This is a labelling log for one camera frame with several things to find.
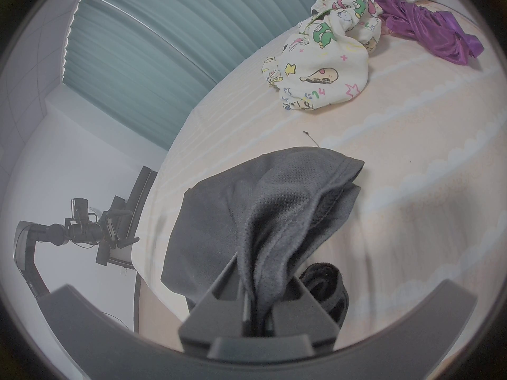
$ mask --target yellow star print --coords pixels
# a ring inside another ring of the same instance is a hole
[[[290,63],[287,64],[285,67],[285,74],[289,76],[290,74],[295,74],[295,65],[291,65]]]

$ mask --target teal curtain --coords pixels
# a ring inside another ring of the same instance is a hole
[[[190,111],[315,0],[81,0],[63,82],[169,149]]]

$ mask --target pink star print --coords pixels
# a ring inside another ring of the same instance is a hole
[[[358,88],[358,84],[354,84],[354,85],[347,85],[345,83],[345,85],[349,88],[346,92],[347,95],[349,95],[350,97],[355,97],[357,96],[360,92],[359,92],[359,88]]]

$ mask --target gray cloth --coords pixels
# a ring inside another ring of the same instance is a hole
[[[197,304],[237,252],[260,326],[297,268],[347,220],[363,165],[330,149],[290,148],[199,182],[185,193],[162,283]]]

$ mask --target purple garment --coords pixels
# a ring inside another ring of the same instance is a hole
[[[413,38],[440,58],[458,65],[477,58],[484,47],[475,35],[465,34],[453,14],[431,12],[405,0],[375,0],[384,10],[380,18],[393,32]]]

